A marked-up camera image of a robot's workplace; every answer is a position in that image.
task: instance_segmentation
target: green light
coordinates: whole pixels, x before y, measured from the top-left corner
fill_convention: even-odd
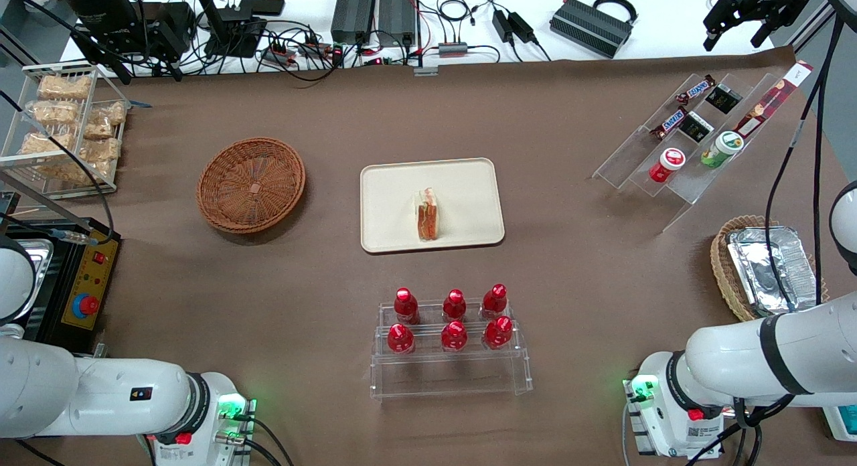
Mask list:
[[[247,399],[239,393],[227,394],[218,400],[218,413],[223,417],[232,418],[235,414],[244,413],[246,406]]]

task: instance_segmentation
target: white tray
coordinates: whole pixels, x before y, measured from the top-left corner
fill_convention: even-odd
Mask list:
[[[434,188],[438,238],[416,234],[414,193]],[[360,242],[369,253],[495,244],[503,240],[497,175],[488,158],[372,165],[360,173]]]

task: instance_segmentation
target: wicker basket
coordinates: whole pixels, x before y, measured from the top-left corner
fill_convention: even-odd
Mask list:
[[[777,225],[777,222],[771,220],[771,225]],[[765,227],[765,217],[744,215],[733,218],[723,225],[714,237],[714,240],[711,241],[711,268],[717,280],[717,287],[720,289],[720,293],[722,293],[726,304],[729,305],[729,309],[742,322],[759,319],[759,316],[753,313],[753,308],[744,294],[744,287],[741,286],[738,272],[735,271],[735,267],[732,264],[732,256],[729,255],[729,249],[726,248],[726,234],[733,230],[747,227]],[[806,254],[806,258],[810,262],[810,265],[815,265],[811,255]],[[823,279],[821,280],[821,299],[824,302],[830,299]]]
[[[245,139],[206,165],[196,185],[196,204],[212,227],[253,234],[294,209],[306,178],[303,161],[291,146],[266,137]]]

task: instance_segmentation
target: power supply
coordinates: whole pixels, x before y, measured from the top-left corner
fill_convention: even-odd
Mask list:
[[[335,42],[365,44],[370,40],[374,0],[336,0],[331,35]]]
[[[566,0],[550,20],[552,31],[607,58],[625,44],[632,27],[578,0]]]
[[[380,45],[389,48],[416,44],[416,9],[411,0],[378,0]]]

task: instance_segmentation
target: bread snack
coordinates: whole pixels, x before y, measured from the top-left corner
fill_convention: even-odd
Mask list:
[[[85,100],[89,97],[92,78],[89,76],[48,75],[39,83],[39,97],[43,100]]]
[[[420,241],[437,240],[437,197],[431,188],[421,189],[414,196],[416,207],[416,233]]]
[[[77,102],[29,102],[24,107],[45,127],[74,123],[80,112]]]
[[[110,106],[92,105],[92,111],[89,112],[89,122],[95,125],[106,122],[112,127],[117,127],[117,125],[125,123],[126,113],[124,102],[115,102]]]
[[[106,121],[102,123],[86,123],[83,129],[83,139],[111,139],[115,135],[113,126]]]
[[[76,137],[71,134],[54,135],[53,139],[57,140],[65,148],[71,149],[74,146]],[[28,133],[24,136],[24,143],[21,145],[19,155],[29,155],[33,153],[45,153],[46,151],[58,151],[58,147],[47,137],[39,133]],[[80,146],[80,157],[83,161],[88,162],[99,173],[107,176],[110,173],[110,164],[113,160],[119,157],[119,140],[107,139],[103,141],[83,140],[83,145]],[[86,173],[80,169],[76,162],[68,161],[68,156],[58,155],[57,157],[40,158],[40,162],[62,161],[51,165],[37,165],[33,168],[46,178],[61,179],[74,185],[92,185]]]

